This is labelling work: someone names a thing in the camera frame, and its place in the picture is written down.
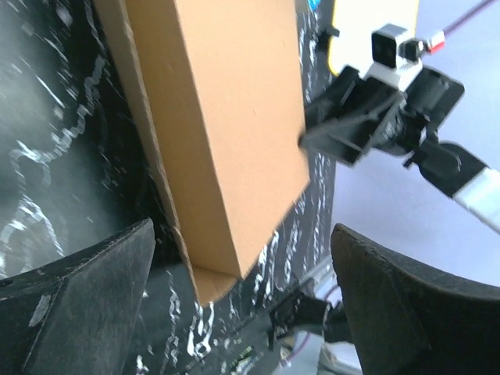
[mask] brown box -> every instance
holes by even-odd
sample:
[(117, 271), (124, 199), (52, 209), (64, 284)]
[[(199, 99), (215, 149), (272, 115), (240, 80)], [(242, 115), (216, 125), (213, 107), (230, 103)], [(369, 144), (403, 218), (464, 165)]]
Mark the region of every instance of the brown box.
[(309, 182), (295, 5), (95, 0), (202, 305), (244, 278)]

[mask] blue object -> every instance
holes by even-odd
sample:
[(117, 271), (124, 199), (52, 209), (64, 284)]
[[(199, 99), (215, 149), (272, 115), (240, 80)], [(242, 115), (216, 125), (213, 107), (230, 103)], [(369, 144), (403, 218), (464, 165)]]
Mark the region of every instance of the blue object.
[(321, 0), (308, 0), (309, 8), (314, 11), (318, 8), (321, 3)]

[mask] white wall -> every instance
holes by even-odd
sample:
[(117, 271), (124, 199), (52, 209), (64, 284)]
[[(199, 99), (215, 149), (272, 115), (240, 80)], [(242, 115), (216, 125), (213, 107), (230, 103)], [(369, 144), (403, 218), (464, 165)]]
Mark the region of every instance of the white wall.
[[(417, 34), (427, 36), (480, 0), (421, 0)], [(500, 169), (500, 2), (447, 40), (424, 63), (464, 83), (441, 128)], [(456, 275), (500, 286), (500, 237), (428, 184), (417, 168), (374, 151), (353, 170), (339, 166), (334, 221), (381, 245)]]

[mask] black table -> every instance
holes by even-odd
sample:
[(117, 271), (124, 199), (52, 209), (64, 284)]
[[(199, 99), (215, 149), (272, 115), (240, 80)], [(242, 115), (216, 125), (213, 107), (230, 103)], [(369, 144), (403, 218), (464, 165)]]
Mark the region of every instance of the black table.
[[(331, 6), (324, 0), (316, 14), (298, 17), (305, 101), (331, 78), (312, 38)], [(334, 165), (310, 156), (312, 182), (250, 276), (201, 309), (91, 0), (0, 2), (0, 52), (0, 277), (149, 216), (155, 256), (123, 373), (228, 370), (223, 354), (234, 333), (329, 256)]]

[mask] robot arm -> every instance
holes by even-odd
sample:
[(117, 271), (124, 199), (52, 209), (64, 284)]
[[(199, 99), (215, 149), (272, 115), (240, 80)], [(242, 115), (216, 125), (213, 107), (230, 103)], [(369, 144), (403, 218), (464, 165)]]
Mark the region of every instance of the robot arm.
[(299, 145), (353, 167), (370, 149), (408, 156), (423, 178), (500, 233), (500, 173), (438, 129), (464, 93), (461, 83), (422, 64), (444, 46), (392, 24), (372, 34), (373, 65), (364, 78), (346, 66), (324, 95), (306, 107)]

